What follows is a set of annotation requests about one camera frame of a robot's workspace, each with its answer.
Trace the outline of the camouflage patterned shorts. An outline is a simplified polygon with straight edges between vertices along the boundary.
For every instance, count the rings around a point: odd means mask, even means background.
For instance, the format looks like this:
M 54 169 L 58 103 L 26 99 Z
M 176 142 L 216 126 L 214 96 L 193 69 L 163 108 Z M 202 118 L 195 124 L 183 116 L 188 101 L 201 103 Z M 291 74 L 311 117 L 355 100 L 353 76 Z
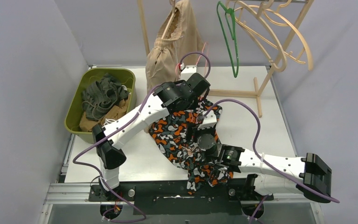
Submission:
M 201 150 L 197 143 L 186 140 L 188 127 L 197 125 L 198 115 L 212 105 L 211 101 L 203 100 L 195 110 L 170 114 L 148 129 L 164 157 L 175 167 L 188 171 L 186 189 L 190 195 L 206 185 L 226 184 L 234 175 L 232 170 L 218 167 L 215 159 L 207 158 L 206 151 Z

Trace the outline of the pink hanger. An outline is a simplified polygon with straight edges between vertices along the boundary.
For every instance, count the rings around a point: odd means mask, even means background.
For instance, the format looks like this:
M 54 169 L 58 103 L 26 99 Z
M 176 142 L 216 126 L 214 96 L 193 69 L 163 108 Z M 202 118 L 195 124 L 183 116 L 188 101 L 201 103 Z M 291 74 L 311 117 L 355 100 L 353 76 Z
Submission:
M 202 50 L 201 50 L 201 53 L 205 54 L 206 57 L 208 57 L 208 53 L 209 53 L 209 43 L 208 42 L 205 42 L 203 47 L 202 47 Z M 198 58 L 197 58 L 197 61 L 194 65 L 194 68 L 197 68 L 198 66 L 198 63 L 200 62 L 200 59 L 202 58 L 202 55 L 199 55 Z M 208 66 L 209 66 L 209 63 L 207 62 L 207 60 L 205 61 L 205 69 L 204 69 L 204 75 L 207 74 L 207 69 L 208 69 Z M 184 63 L 178 63 L 175 67 L 175 74 L 177 76 L 177 79 L 180 79 L 181 78 L 181 72 L 186 68 L 185 64 Z

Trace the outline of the beige shorts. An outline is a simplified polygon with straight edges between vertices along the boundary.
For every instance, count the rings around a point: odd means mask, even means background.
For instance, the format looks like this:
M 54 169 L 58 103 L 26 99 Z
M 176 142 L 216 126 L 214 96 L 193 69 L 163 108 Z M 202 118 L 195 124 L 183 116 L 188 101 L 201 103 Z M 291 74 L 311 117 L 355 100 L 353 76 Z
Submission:
M 197 21 L 191 2 L 181 0 L 175 4 L 175 15 L 169 14 L 164 21 L 154 47 L 147 56 L 145 66 L 146 88 L 179 79 L 175 68 L 187 53 L 200 52 L 204 42 L 197 28 Z

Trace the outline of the olive green plastic basket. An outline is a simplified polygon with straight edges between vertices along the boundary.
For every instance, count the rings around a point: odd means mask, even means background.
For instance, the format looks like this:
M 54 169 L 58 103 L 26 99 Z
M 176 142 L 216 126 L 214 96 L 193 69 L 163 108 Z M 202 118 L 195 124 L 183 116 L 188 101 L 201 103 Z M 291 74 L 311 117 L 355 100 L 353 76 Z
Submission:
M 135 87 L 136 76 L 131 70 L 123 68 L 93 68 L 85 72 L 80 80 L 77 90 L 75 91 L 64 121 L 64 126 L 70 133 L 77 135 L 79 138 L 89 144 L 94 143 L 92 133 L 84 132 L 80 129 L 80 122 L 81 118 L 83 117 L 82 92 L 92 82 L 101 80 L 102 77 L 108 73 L 117 78 L 124 86 L 127 87 L 127 90 L 130 92 L 129 106 L 126 112 L 130 112 L 132 109 L 134 109 L 137 101 Z

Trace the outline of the dark green shorts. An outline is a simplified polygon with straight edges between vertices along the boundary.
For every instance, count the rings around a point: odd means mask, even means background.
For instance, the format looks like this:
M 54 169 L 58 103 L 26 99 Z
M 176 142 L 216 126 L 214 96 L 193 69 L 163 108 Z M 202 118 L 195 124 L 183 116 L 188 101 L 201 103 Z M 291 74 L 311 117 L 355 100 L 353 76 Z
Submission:
M 129 91 L 116 77 L 110 73 L 102 76 L 101 80 L 93 81 L 82 91 L 82 109 L 86 118 L 92 121 L 102 119 L 113 106 L 121 100 L 126 100 Z

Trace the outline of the brown shorts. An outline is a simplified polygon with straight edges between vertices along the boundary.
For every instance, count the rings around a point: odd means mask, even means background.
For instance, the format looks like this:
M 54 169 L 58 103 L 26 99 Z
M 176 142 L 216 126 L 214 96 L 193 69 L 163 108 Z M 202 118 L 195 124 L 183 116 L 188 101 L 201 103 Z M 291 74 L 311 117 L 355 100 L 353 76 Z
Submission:
M 83 132 L 91 132 L 93 126 L 97 124 L 106 125 L 118 120 L 127 113 L 129 99 L 122 99 L 118 105 L 113 105 L 107 112 L 97 112 L 96 107 L 92 107 L 90 113 L 84 112 L 79 123 L 79 127 Z

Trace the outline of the green hanger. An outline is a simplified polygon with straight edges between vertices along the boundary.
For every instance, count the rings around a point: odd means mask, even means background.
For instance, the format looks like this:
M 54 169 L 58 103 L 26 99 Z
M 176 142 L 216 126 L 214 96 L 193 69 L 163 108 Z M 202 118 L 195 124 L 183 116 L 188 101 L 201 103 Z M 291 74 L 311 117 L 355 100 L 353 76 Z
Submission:
M 232 73 L 234 78 L 237 78 L 239 72 L 239 54 L 236 37 L 236 22 L 234 18 L 234 9 L 225 6 L 222 1 L 219 1 L 216 6 L 216 13 L 226 44 Z

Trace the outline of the wooden hanger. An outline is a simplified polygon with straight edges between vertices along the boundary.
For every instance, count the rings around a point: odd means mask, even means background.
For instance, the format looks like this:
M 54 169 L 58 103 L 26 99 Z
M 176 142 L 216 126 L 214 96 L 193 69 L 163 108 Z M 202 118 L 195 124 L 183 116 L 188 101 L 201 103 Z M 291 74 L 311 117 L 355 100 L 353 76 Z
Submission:
M 314 68 L 314 61 L 313 61 L 313 56 L 312 56 L 312 52 L 310 50 L 310 47 L 307 43 L 307 41 L 305 40 L 304 36 L 301 34 L 301 32 L 299 31 L 299 27 L 302 24 L 302 21 L 304 20 L 306 14 L 308 13 L 310 7 L 312 6 L 313 1 L 312 0 L 304 0 L 303 1 L 303 8 L 301 10 L 301 12 L 299 13 L 296 21 L 294 23 L 290 22 L 288 19 L 286 19 L 282 14 L 280 14 L 280 10 L 284 7 L 289 6 L 289 4 L 292 1 L 287 0 L 284 3 L 280 4 L 277 9 L 272 10 L 271 6 L 273 5 L 274 1 L 273 0 L 269 0 L 267 2 L 262 2 L 259 5 L 259 9 L 257 11 L 257 16 L 260 15 L 264 15 L 271 23 L 280 26 L 280 27 L 289 27 L 290 31 L 288 36 L 286 37 L 284 44 L 281 46 L 281 48 L 278 48 L 278 56 L 275 60 L 275 62 L 273 62 L 271 64 L 271 68 L 273 69 L 273 71 L 276 72 L 282 72 L 286 69 L 287 66 L 287 58 L 291 58 L 293 61 L 295 61 L 296 63 L 300 64 L 300 59 L 302 57 L 303 54 L 306 54 L 306 58 L 307 61 L 304 62 L 303 64 L 307 64 L 308 65 L 308 70 L 311 71 Z M 275 20 L 271 19 L 268 15 L 267 12 L 272 13 L 273 15 L 279 17 L 283 22 L 282 23 L 278 23 Z M 293 38 L 297 36 L 303 46 L 301 52 L 299 53 L 299 55 L 297 57 L 292 57 L 291 54 L 286 52 L 287 47 L 291 44 Z
M 286 50 L 283 49 L 283 45 L 269 25 L 272 22 L 272 19 L 269 19 L 266 16 L 268 11 L 274 14 L 277 13 L 276 10 L 271 10 L 273 4 L 273 0 L 262 0 L 259 5 L 250 5 L 242 0 L 235 0 L 232 4 L 232 10 L 234 14 L 231 16 L 231 18 L 254 41 L 268 62 L 270 62 L 271 67 L 274 68 L 275 71 L 281 72 L 284 71 L 287 67 Z M 242 19 L 242 14 L 244 12 L 248 12 L 251 16 L 253 16 L 255 20 L 259 22 L 260 25 L 265 29 L 269 37 L 263 36 L 261 33 L 247 25 L 247 22 Z M 265 44 L 277 50 L 276 59 L 272 58 L 270 53 L 265 48 Z

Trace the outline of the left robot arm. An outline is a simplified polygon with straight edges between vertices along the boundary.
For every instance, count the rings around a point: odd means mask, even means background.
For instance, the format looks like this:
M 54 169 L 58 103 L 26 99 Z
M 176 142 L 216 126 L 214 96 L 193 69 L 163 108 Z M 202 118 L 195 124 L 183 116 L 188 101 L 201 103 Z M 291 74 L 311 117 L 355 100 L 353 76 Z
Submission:
M 192 109 L 210 83 L 199 73 L 187 80 L 155 86 L 142 104 L 117 121 L 92 129 L 93 146 L 100 160 L 100 186 L 107 192 L 119 186 L 119 167 L 125 163 L 122 147 L 152 123 L 179 111 Z

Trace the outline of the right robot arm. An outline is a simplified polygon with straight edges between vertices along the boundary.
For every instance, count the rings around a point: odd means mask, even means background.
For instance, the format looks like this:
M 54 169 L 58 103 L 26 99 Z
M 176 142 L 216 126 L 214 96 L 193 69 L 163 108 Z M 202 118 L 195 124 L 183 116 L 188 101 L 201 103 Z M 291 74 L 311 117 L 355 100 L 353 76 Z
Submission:
M 199 136 L 196 145 L 222 168 L 253 175 L 251 189 L 259 195 L 299 194 L 318 203 L 332 202 L 332 170 L 317 154 L 256 155 L 252 150 L 220 144 L 211 134 Z

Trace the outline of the wooden clothes rack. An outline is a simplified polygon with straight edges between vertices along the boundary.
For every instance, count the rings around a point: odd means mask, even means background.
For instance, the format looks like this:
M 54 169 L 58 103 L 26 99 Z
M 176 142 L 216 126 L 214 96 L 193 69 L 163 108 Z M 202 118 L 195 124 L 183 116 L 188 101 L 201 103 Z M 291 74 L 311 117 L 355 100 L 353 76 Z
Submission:
M 175 15 L 175 4 L 176 1 L 171 0 L 170 2 L 171 5 L 171 11 L 170 11 L 170 15 L 171 17 L 173 17 Z M 225 6 L 229 7 L 229 1 L 226 1 Z M 148 44 L 148 36 L 147 36 L 147 32 L 146 32 L 146 23 L 145 23 L 145 17 L 144 17 L 144 10 L 143 10 L 143 2 L 141 0 L 138 1 L 138 9 L 139 9 L 139 16 L 140 16 L 140 20 L 141 20 L 141 27 L 142 27 L 142 32 L 143 32 L 143 39 L 145 42 L 145 50 L 146 50 L 146 54 L 148 56 L 148 54 L 150 53 L 150 51 L 152 49 L 149 48 L 149 44 Z M 273 15 L 270 12 L 267 12 L 267 15 L 275 20 L 278 23 L 282 23 L 283 21 Z M 273 29 L 273 31 L 275 32 L 275 34 L 277 35 L 278 39 L 280 40 L 281 44 L 284 44 L 284 41 L 286 39 L 286 37 L 289 34 L 290 28 L 289 27 L 280 27 L 277 26 L 273 23 L 269 24 L 271 26 L 271 28 Z M 265 48 L 267 49 L 267 51 L 270 53 L 270 55 L 272 56 L 273 59 L 277 58 L 277 50 L 272 48 L 271 46 L 265 44 L 264 45 Z M 286 52 L 291 54 L 292 57 L 297 57 L 299 55 L 299 53 L 301 52 L 303 46 L 299 40 L 299 38 L 297 36 L 295 36 L 291 42 L 291 44 L 287 47 Z M 303 54 L 301 59 L 300 59 L 300 64 L 303 64 L 304 62 L 307 61 L 306 58 L 306 54 Z M 265 77 L 263 83 L 259 86 L 258 85 L 258 80 L 257 78 L 254 78 L 254 87 L 255 90 L 254 91 L 228 91 L 228 90 L 213 90 L 212 91 L 212 95 L 214 96 L 234 96 L 234 97 L 240 97 L 240 98 L 255 98 L 256 99 L 256 104 L 257 104 L 257 111 L 258 111 L 258 116 L 262 117 L 262 108 L 261 108 L 261 95 L 263 93 L 263 90 L 265 89 L 268 81 L 271 79 L 273 73 L 275 71 L 273 71 L 272 68 L 270 68 L 270 71 L 268 72 L 267 76 Z

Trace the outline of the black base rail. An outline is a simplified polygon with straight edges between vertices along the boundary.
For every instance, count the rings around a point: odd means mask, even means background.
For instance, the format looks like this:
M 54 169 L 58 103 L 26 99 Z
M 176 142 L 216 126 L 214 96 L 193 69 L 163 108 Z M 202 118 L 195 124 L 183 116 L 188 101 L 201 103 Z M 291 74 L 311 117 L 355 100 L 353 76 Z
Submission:
M 45 204 L 94 204 L 103 210 L 128 205 L 135 215 L 202 215 L 241 213 L 264 223 L 323 224 L 321 206 L 297 194 L 259 196 L 245 191 L 245 179 L 229 185 L 204 187 L 194 195 L 186 193 L 184 181 L 124 182 L 104 193 L 96 183 L 51 184 Z

